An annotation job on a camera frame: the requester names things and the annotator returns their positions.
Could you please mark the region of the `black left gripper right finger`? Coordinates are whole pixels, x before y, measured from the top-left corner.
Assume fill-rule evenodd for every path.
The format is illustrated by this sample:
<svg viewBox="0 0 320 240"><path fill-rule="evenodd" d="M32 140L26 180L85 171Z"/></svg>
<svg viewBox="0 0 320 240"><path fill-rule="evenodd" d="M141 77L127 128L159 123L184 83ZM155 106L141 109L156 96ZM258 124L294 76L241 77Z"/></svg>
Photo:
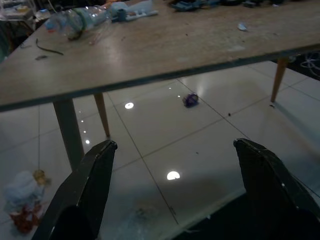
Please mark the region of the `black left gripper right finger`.
<svg viewBox="0 0 320 240"><path fill-rule="evenodd" d="M280 158L252 140L234 140L243 185L267 240L318 240L320 207Z"/></svg>

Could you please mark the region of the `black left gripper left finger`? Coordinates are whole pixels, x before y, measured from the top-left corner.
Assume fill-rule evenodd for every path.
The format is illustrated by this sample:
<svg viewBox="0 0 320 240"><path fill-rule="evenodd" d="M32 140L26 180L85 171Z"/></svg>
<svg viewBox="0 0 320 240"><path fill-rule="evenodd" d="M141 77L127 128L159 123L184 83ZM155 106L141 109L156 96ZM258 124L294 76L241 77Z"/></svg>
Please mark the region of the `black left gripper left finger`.
<svg viewBox="0 0 320 240"><path fill-rule="evenodd" d="M117 143L93 146L57 189L34 240L96 240L107 203Z"/></svg>

